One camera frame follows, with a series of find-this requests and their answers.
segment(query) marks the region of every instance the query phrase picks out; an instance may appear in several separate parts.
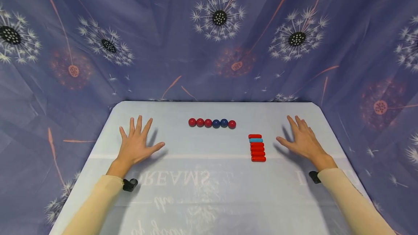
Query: hand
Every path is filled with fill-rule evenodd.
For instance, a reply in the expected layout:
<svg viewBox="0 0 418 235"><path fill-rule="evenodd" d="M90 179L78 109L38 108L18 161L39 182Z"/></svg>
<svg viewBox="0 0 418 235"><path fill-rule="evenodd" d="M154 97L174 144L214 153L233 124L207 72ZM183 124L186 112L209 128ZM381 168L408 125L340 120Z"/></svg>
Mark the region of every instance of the hand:
<svg viewBox="0 0 418 235"><path fill-rule="evenodd" d="M290 116L288 116L287 119L291 125L295 141L292 143L282 137L276 137L276 140L280 142L281 145L292 152L309 159L319 172L327 168L337 168L333 158L322 149L314 132L308 127L305 120L300 120L300 118L296 116L296 124Z"/></svg>
<svg viewBox="0 0 418 235"><path fill-rule="evenodd" d="M148 120L144 130L141 132L142 116L138 117L136 128L134 119L131 118L129 136L126 135L122 127L119 127L120 135L122 136L122 144L120 146L119 155L110 166L107 175L123 178L134 164L143 161L157 150L164 147L164 142L160 142L153 147L147 147L146 140L151 124L152 118Z"/></svg>

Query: finger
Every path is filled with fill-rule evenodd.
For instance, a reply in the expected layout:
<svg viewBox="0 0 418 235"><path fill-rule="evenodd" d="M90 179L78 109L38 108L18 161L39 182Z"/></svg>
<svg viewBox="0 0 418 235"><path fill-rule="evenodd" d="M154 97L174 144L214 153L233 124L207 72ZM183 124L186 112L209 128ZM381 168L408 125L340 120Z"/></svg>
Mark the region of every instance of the finger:
<svg viewBox="0 0 418 235"><path fill-rule="evenodd" d="M276 137L276 140L278 142L280 142L281 145L283 145L284 147L286 147L289 150L292 150L293 148L293 143L289 142L288 140L284 139L283 137Z"/></svg>
<svg viewBox="0 0 418 235"><path fill-rule="evenodd" d="M138 120L136 122L135 133L141 134L142 131L142 116L138 116Z"/></svg>
<svg viewBox="0 0 418 235"><path fill-rule="evenodd" d="M153 147L149 147L148 149L151 152L150 155L155 153L157 150L163 148L164 145L165 145L165 142L160 142L160 143L154 145Z"/></svg>
<svg viewBox="0 0 418 235"><path fill-rule="evenodd" d="M152 124L152 118L149 118L147 124L144 127L144 130L142 131L142 134L144 135L145 138L147 138L149 129L151 128L151 124Z"/></svg>
<svg viewBox="0 0 418 235"><path fill-rule="evenodd" d="M120 132L120 136L122 136L122 141L128 138L128 136L126 136L125 131L123 130L123 127L121 126L119 127L119 132Z"/></svg>
<svg viewBox="0 0 418 235"><path fill-rule="evenodd" d="M309 130L309 133L314 137L315 136L314 131L310 127L308 127L308 130Z"/></svg>
<svg viewBox="0 0 418 235"><path fill-rule="evenodd" d="M134 120L133 120L133 117L131 117L129 121L129 137L133 135L134 131L135 131Z"/></svg>
<svg viewBox="0 0 418 235"><path fill-rule="evenodd" d="M308 130L308 124L305 122L305 120L302 120L302 128L303 128L303 130L309 132L309 130Z"/></svg>
<svg viewBox="0 0 418 235"><path fill-rule="evenodd" d="M288 116L287 118L292 128L293 135L296 136L296 134L299 133L299 128L296 125L295 121L290 116Z"/></svg>
<svg viewBox="0 0 418 235"><path fill-rule="evenodd" d="M302 120L299 118L299 116L295 116L296 122L298 124L299 130L303 130L303 126L302 126Z"/></svg>

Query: black dandelion center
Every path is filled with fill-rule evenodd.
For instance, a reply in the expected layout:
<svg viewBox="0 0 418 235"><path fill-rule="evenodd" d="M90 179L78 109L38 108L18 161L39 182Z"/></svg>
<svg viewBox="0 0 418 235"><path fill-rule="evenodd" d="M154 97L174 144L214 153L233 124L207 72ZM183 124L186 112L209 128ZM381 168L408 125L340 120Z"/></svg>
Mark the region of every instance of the black dandelion center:
<svg viewBox="0 0 418 235"><path fill-rule="evenodd" d="M11 45L19 45L22 42L19 33L10 26L0 27L0 37Z"/></svg>
<svg viewBox="0 0 418 235"><path fill-rule="evenodd" d="M116 53L116 51L117 51L113 42L111 42L107 39L102 39L102 46L104 47L104 49L106 49L110 53Z"/></svg>
<svg viewBox="0 0 418 235"><path fill-rule="evenodd" d="M288 39L288 43L291 46L300 46L302 45L306 40L306 34L303 32L295 32L290 35Z"/></svg>
<svg viewBox="0 0 418 235"><path fill-rule="evenodd" d="M223 10L217 10L212 15L212 22L216 26L223 26L228 21L228 15Z"/></svg>

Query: row of balls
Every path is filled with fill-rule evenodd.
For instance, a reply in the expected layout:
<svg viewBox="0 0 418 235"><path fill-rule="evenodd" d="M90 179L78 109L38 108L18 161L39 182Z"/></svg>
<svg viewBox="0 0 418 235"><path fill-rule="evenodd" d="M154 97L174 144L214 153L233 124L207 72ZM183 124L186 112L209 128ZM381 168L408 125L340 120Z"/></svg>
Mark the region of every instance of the row of balls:
<svg viewBox="0 0 418 235"><path fill-rule="evenodd" d="M225 127L229 127L231 129L234 129L237 126L237 123L234 120L231 120L228 122L228 120L226 119L222 119L222 120L211 120L211 119L206 119L203 120L202 118L199 119L195 119L195 118L190 118L189 119L189 125L191 127L197 125L198 127L202 127L203 125L206 126L207 128L210 128L213 126L213 128L219 128L220 126L225 128Z"/></svg>

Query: red ball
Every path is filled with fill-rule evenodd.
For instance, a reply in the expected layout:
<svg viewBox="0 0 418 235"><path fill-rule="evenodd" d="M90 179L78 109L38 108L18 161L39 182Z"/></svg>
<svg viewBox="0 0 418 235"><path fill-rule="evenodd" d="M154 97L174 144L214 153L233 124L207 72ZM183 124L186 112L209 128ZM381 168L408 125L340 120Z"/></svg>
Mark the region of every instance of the red ball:
<svg viewBox="0 0 418 235"><path fill-rule="evenodd" d="M204 120L202 118L199 118L196 120L196 125L198 127L202 127L205 124Z"/></svg>
<svg viewBox="0 0 418 235"><path fill-rule="evenodd" d="M205 126L206 126L207 128L212 127L212 120L211 120L211 119L206 119L206 120L205 120Z"/></svg>
<svg viewBox="0 0 418 235"><path fill-rule="evenodd" d="M237 123L234 120L228 122L228 127L234 129L237 126Z"/></svg>
<svg viewBox="0 0 418 235"><path fill-rule="evenodd" d="M195 119L195 118L190 118L190 119L189 119L189 125L190 125L191 127L195 126L195 125L196 125L196 119Z"/></svg>

